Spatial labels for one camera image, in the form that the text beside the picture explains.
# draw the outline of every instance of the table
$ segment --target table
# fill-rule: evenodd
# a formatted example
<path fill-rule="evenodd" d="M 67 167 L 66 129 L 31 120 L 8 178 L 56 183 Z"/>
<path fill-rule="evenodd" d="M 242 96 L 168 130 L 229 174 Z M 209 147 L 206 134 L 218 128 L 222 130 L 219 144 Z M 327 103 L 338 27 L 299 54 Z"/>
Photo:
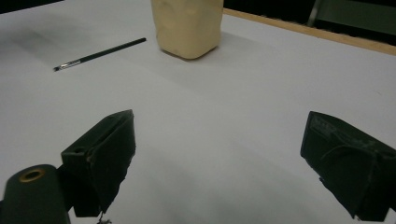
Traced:
<path fill-rule="evenodd" d="M 136 155 L 113 223 L 356 223 L 300 157 L 304 126 L 318 111 L 396 147 L 396 57 L 229 15 L 221 29 L 218 48 L 185 62 L 159 50 L 149 1 L 0 15 L 0 191 L 132 108 Z"/>

